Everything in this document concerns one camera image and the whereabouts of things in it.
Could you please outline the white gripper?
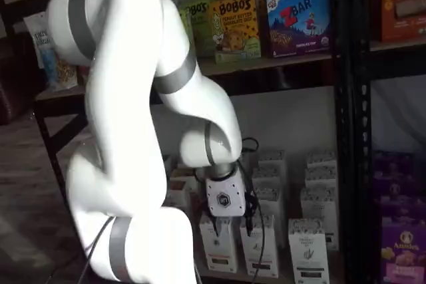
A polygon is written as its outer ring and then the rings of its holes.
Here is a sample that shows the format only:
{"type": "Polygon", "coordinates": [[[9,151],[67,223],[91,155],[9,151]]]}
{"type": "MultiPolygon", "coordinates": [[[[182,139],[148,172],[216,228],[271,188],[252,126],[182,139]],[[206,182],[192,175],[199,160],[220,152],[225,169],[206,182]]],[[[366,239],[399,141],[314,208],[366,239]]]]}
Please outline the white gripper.
{"type": "Polygon", "coordinates": [[[242,174],[235,172],[225,180],[206,180],[208,218],[213,225],[216,237],[221,232],[221,217],[241,217],[244,215],[246,231],[253,230],[255,211],[246,211],[245,185],[242,174]]]}

